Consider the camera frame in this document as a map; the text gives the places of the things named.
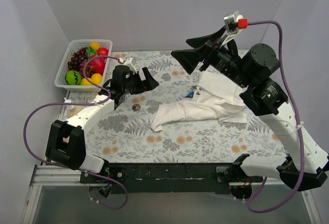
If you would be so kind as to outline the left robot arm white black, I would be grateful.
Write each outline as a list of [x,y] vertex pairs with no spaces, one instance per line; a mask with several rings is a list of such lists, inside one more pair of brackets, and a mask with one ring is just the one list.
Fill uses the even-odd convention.
[[86,170],[93,173],[102,171],[105,160],[89,154],[86,150],[85,135],[105,115],[113,112],[125,96],[151,91],[159,86],[149,70],[142,69],[145,80],[132,66],[118,65],[112,78],[106,81],[91,105],[65,121],[56,120],[50,128],[46,158],[72,170]]

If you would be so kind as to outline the small round brooch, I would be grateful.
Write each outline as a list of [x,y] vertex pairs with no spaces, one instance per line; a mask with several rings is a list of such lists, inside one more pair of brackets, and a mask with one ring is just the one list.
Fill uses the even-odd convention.
[[134,111],[139,111],[140,109],[141,109],[141,106],[139,104],[134,104],[132,106],[132,110],[134,110]]

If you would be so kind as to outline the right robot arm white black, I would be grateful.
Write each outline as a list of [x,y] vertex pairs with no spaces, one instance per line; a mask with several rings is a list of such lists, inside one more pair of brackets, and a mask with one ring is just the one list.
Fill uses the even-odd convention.
[[243,88],[240,97],[246,107],[273,131],[286,151],[285,156],[268,160],[243,154],[228,168],[219,170],[218,177],[231,182],[253,176],[275,178],[299,191],[322,186],[327,179],[328,153],[298,124],[291,99],[271,79],[280,67],[275,51],[258,43],[241,57],[224,29],[188,39],[187,44],[189,49],[171,52],[183,69],[192,73],[213,67]]

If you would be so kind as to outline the white t-shirt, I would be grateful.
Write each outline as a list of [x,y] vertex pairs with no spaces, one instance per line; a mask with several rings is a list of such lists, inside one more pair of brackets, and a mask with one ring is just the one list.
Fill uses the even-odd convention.
[[243,89],[222,74],[203,71],[195,89],[182,100],[162,104],[151,124],[155,132],[176,121],[217,119],[220,122],[246,123],[246,105],[240,98]]

